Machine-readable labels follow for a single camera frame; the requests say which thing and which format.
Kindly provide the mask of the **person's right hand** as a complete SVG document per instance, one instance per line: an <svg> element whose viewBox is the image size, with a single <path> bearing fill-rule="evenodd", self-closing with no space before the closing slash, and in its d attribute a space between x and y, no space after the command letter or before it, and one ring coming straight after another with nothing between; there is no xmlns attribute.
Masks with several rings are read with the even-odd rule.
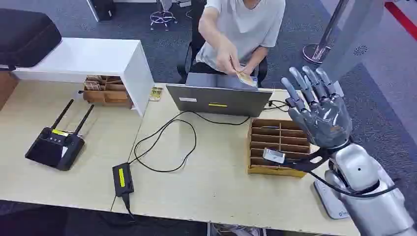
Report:
<svg viewBox="0 0 417 236"><path fill-rule="evenodd" d="M216 52L216 64L220 71L229 75L242 71L237 49L230 41L221 42Z"/></svg>

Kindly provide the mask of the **person's left hand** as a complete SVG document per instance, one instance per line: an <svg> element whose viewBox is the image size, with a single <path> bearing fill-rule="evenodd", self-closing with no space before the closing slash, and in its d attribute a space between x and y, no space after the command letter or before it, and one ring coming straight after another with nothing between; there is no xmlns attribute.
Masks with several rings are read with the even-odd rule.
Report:
<svg viewBox="0 0 417 236"><path fill-rule="evenodd" d="M247 64L241 69L241 72L249 75L249 76L257 76L258 75L258 65L250 65Z"/></svg>

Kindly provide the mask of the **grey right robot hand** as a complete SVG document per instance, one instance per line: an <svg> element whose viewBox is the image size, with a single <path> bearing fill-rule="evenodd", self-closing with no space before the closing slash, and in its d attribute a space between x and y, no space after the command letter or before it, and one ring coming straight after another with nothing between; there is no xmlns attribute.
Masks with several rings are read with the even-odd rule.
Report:
<svg viewBox="0 0 417 236"><path fill-rule="evenodd" d="M288 114L307 135L308 141L321 148L339 148L350 141L352 120L344 99L322 68L303 66L289 72L300 87L297 92L286 78L281 79L289 97Z"/></svg>

